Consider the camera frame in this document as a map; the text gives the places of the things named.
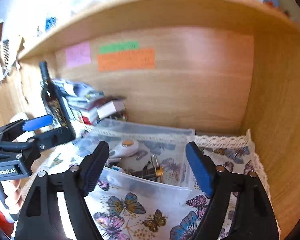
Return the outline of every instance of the paper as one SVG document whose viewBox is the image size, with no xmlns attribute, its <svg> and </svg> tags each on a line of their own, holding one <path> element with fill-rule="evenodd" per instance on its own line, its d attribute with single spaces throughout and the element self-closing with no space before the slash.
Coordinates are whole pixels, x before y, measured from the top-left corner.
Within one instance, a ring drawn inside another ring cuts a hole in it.
<svg viewBox="0 0 300 240">
<path fill-rule="evenodd" d="M 153 49 L 126 50 L 99 54 L 97 57 L 99 71 L 155 68 Z"/>
<path fill-rule="evenodd" d="M 65 51 L 68 68 L 91 63 L 90 45 L 88 41 L 68 47 Z"/>
<path fill-rule="evenodd" d="M 137 41 L 119 42 L 101 46 L 99 48 L 99 54 L 112 53 L 122 50 L 138 49 L 139 43 Z"/>
</svg>

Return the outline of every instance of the blue gripper pad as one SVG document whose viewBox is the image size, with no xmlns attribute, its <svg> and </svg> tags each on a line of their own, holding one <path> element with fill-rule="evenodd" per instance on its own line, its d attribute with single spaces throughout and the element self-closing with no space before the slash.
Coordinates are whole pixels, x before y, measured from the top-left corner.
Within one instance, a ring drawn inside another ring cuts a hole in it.
<svg viewBox="0 0 300 240">
<path fill-rule="evenodd" d="M 186 145 L 186 157 L 200 190 L 211 198 L 216 176 L 216 166 L 213 161 L 199 150 L 195 142 L 189 142 Z"/>
<path fill-rule="evenodd" d="M 85 156 L 80 163 L 79 189 L 82 196 L 88 195 L 97 185 L 103 167 L 109 158 L 109 145 L 101 141 L 92 154 Z"/>
<path fill-rule="evenodd" d="M 22 129 L 24 131 L 34 131 L 37 129 L 40 129 L 42 127 L 51 125 L 53 122 L 53 117 L 49 114 L 44 115 L 44 116 L 40 116 L 34 119 L 30 119 L 30 120 L 26 120 L 25 124 L 22 126 Z"/>
</svg>

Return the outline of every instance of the bottle label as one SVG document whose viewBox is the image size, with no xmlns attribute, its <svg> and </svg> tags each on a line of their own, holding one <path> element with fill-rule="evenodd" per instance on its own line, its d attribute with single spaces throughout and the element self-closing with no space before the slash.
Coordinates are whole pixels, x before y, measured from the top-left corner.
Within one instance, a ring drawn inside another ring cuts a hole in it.
<svg viewBox="0 0 300 240">
<path fill-rule="evenodd" d="M 55 116 L 55 118 L 58 120 L 58 122 L 61 124 L 61 126 L 66 126 L 66 120 L 63 116 L 63 113 L 61 111 L 61 107 L 58 100 L 52 100 L 48 102 L 49 107 L 53 109 L 52 114 Z"/>
</svg>

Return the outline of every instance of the green sticky note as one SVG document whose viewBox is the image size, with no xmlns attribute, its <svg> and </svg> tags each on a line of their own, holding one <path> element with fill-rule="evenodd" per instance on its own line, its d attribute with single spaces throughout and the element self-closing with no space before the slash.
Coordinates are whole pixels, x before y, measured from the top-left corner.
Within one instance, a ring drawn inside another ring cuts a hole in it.
<svg viewBox="0 0 300 240">
<path fill-rule="evenodd" d="M 101 46 L 99 48 L 99 54 L 106 54 L 131 49 L 139 49 L 139 43 L 137 41 L 127 41 Z"/>
</svg>

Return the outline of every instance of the butterfly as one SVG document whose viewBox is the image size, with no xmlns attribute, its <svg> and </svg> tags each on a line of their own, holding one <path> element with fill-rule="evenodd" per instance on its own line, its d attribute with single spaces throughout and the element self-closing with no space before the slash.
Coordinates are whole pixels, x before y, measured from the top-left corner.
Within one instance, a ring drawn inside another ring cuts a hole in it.
<svg viewBox="0 0 300 240">
<path fill-rule="evenodd" d="M 212 152 L 219 155 L 225 155 L 229 159 L 233 160 L 235 163 L 238 164 L 243 164 L 242 157 L 244 155 L 250 154 L 248 147 L 242 147 L 237 149 L 218 148 L 218 149 L 214 149 Z"/>
<path fill-rule="evenodd" d="M 149 228 L 152 232 L 158 232 L 159 226 L 165 226 L 167 223 L 167 220 L 162 216 L 162 213 L 159 209 L 157 209 L 153 215 L 153 219 L 150 220 L 144 220 L 142 224 Z"/>
<path fill-rule="evenodd" d="M 226 230 L 224 228 L 221 228 L 220 234 L 219 234 L 219 238 L 218 239 L 222 239 L 228 236 L 229 232 L 226 232 Z"/>
<path fill-rule="evenodd" d="M 136 156 L 136 160 L 141 160 L 144 156 L 146 156 L 148 154 L 147 151 L 144 151 L 144 150 L 141 150 L 141 151 L 138 151 L 135 156 Z"/>
<path fill-rule="evenodd" d="M 71 166 L 73 166 L 73 165 L 79 165 L 78 163 L 70 163 L 69 164 L 69 168 L 71 167 Z"/>
<path fill-rule="evenodd" d="M 97 185 L 104 191 L 109 190 L 109 183 L 103 180 L 98 179 Z"/>
<path fill-rule="evenodd" d="M 195 198 L 187 200 L 186 204 L 193 208 L 197 208 L 198 220 L 201 220 L 203 218 L 204 213 L 206 212 L 206 210 L 208 208 L 206 198 L 203 195 L 199 195 L 199 196 L 196 196 Z"/>
<path fill-rule="evenodd" d="M 76 146 L 80 152 L 81 156 L 86 156 L 92 153 L 92 151 L 87 150 L 86 148 L 92 145 L 92 142 L 86 139 L 76 139 L 71 142 Z"/>
<path fill-rule="evenodd" d="M 180 178 L 180 172 L 181 172 L 181 163 L 176 164 L 174 162 L 174 159 L 168 158 L 163 160 L 160 165 L 162 166 L 164 171 L 171 171 L 172 175 L 176 178 L 177 181 L 179 181 Z M 182 178 L 181 182 L 185 180 L 186 176 L 186 164 L 183 164 L 183 170 L 182 170 Z"/>
<path fill-rule="evenodd" d="M 223 164 L 223 166 L 224 166 L 225 168 L 227 168 L 228 171 L 230 171 L 230 172 L 233 171 L 234 165 L 233 165 L 232 162 L 225 162 L 225 164 Z"/>
<path fill-rule="evenodd" d="M 189 240 L 197 228 L 197 215 L 191 211 L 180 223 L 170 231 L 170 240 Z"/>
<path fill-rule="evenodd" d="M 171 143 L 160 143 L 153 141 L 138 141 L 139 143 L 143 143 L 152 154 L 160 155 L 162 150 L 170 150 L 173 151 L 176 148 L 175 144 Z"/>
<path fill-rule="evenodd" d="M 120 230 L 124 224 L 122 217 L 98 212 L 93 215 L 93 218 L 101 226 L 102 230 L 106 231 L 102 236 L 109 236 L 108 239 L 130 240 L 130 238 Z"/>
<path fill-rule="evenodd" d="M 245 168 L 244 168 L 243 174 L 244 174 L 244 175 L 247 175 L 249 171 L 253 171 L 253 166 L 252 166 L 251 161 L 248 161 L 248 162 L 246 163 L 246 166 L 245 166 Z"/>
<path fill-rule="evenodd" d="M 124 201 L 115 196 L 111 196 L 106 202 L 109 206 L 109 213 L 112 216 L 119 216 L 122 210 L 126 209 L 130 213 L 144 214 L 146 212 L 143 205 L 138 201 L 138 197 L 132 192 L 128 192 Z"/>
<path fill-rule="evenodd" d="M 49 168 L 52 168 L 52 167 L 54 167 L 54 166 L 57 166 L 57 165 L 59 165 L 60 163 L 63 162 L 63 160 L 60 160 L 60 159 L 59 159 L 60 155 L 61 155 L 61 153 L 59 153 L 58 156 L 55 157 L 55 158 L 53 159 L 53 161 L 52 161 L 52 163 L 51 163 L 51 165 L 50 165 Z"/>
<path fill-rule="evenodd" d="M 230 210 L 228 213 L 228 218 L 232 221 L 234 216 L 234 210 Z"/>
</svg>

